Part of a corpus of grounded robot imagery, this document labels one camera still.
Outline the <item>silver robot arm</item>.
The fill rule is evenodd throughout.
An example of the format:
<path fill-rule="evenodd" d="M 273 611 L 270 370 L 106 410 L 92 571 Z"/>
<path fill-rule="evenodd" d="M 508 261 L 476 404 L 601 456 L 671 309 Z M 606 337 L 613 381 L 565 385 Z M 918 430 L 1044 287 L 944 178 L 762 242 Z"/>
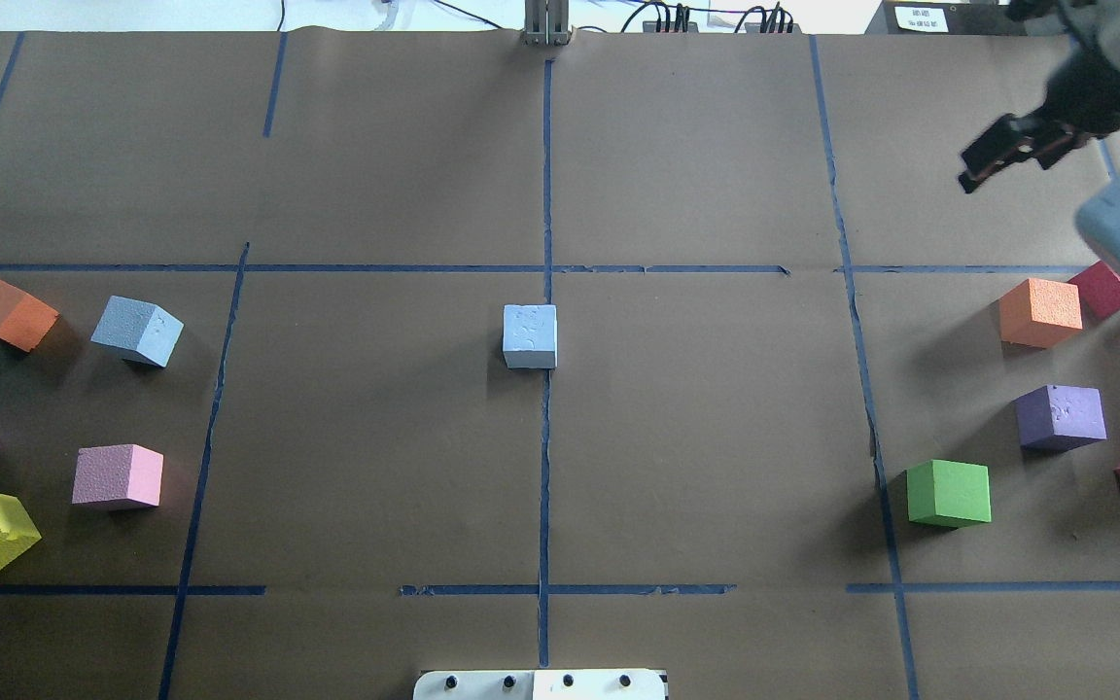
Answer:
<path fill-rule="evenodd" d="M 1120 276 L 1120 1 L 1009 1 L 1005 16 L 1040 32 L 1054 28 L 1072 41 L 1046 80 L 1040 105 L 1005 114 L 961 153 L 967 193 L 1009 165 L 1049 169 L 1086 144 L 1107 141 L 1110 181 L 1074 214 L 1077 234 Z"/>

